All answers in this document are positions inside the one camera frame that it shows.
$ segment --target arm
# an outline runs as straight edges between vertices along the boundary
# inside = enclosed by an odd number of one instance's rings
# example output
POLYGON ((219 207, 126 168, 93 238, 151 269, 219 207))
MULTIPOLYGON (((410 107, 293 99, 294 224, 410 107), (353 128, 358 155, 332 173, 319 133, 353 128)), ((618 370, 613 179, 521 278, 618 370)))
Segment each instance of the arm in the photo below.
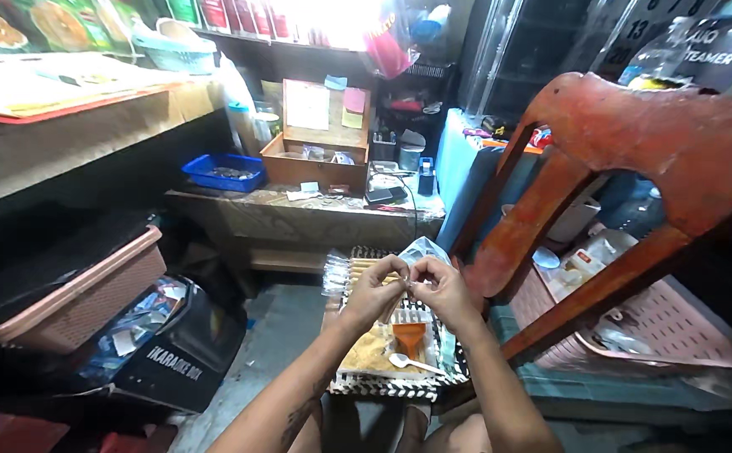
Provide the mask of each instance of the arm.
POLYGON ((413 296, 430 306, 461 341, 492 451, 561 452, 559 440, 506 363, 481 314, 470 304, 461 274, 427 256, 411 267, 410 277, 413 296), (425 279, 435 288, 415 283, 425 279))
POLYGON ((405 291, 404 281, 381 284, 391 271, 403 279, 409 272, 405 262, 394 255, 363 271, 335 323, 246 406, 208 453, 287 451, 343 357, 388 304, 405 291))

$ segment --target mobile phone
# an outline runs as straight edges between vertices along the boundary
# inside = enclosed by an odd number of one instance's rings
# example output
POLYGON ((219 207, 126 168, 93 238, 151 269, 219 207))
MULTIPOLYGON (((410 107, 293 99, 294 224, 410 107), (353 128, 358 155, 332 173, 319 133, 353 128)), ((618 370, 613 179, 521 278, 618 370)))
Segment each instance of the mobile phone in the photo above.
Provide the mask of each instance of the mobile phone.
POLYGON ((375 204, 386 204, 394 200, 401 200, 407 197, 405 189, 400 186, 390 187, 388 189, 378 189, 371 192, 366 192, 366 202, 370 205, 375 204))

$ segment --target chair backrest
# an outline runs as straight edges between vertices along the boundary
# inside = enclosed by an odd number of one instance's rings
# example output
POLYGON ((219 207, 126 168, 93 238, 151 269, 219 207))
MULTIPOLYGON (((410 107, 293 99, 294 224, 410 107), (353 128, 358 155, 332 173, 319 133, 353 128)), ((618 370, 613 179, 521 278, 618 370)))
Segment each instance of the chair backrest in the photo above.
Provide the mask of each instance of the chair backrest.
POLYGON ((581 319, 603 314, 662 278, 685 247, 732 219, 732 98, 698 88, 632 90, 591 73, 566 73, 523 114, 454 255, 475 240, 533 129, 542 124, 552 129, 556 149, 482 242, 465 274, 473 292, 511 297, 538 242, 599 172, 627 169, 649 178, 662 194, 666 222, 529 325, 525 341, 507 343, 507 356, 532 343, 561 340, 581 319))

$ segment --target wooden box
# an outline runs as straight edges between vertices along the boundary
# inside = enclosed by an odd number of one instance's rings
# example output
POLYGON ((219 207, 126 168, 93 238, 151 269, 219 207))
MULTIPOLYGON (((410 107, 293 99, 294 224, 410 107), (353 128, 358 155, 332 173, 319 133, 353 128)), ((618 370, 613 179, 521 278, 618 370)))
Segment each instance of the wooden box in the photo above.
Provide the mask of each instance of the wooden box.
MULTIPOLYGON (((369 162, 369 96, 367 91, 361 129, 346 128, 341 124, 343 91, 334 89, 330 90, 329 130, 295 128, 288 126, 285 121, 284 132, 260 151, 269 180, 275 184, 287 185, 318 181, 321 191, 327 191, 330 185, 346 184, 353 194, 363 195, 369 162), (355 160, 355 165, 295 157, 301 154, 305 144, 324 148, 327 156, 331 156, 333 151, 346 151, 355 160), (297 154, 286 156, 286 152, 297 154)), ((283 105, 285 107, 282 118, 286 119, 289 106, 287 102, 283 105)))

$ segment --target hand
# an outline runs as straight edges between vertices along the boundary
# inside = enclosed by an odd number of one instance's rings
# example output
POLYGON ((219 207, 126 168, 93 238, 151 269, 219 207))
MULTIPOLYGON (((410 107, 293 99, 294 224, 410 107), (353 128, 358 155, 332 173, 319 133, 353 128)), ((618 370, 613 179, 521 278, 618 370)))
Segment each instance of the hand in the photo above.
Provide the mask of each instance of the hand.
POLYGON ((405 282, 409 275, 408 264, 396 255, 380 259, 361 273, 341 317, 352 323, 361 334, 365 334, 389 305, 405 292, 405 282), (398 273, 401 280, 382 285, 385 276, 391 272, 398 273))
POLYGON ((469 290, 461 274, 450 264, 425 256, 410 268, 409 292, 432 311, 453 334, 467 332, 484 320, 470 302, 469 290), (424 280, 432 285, 420 283, 424 280))

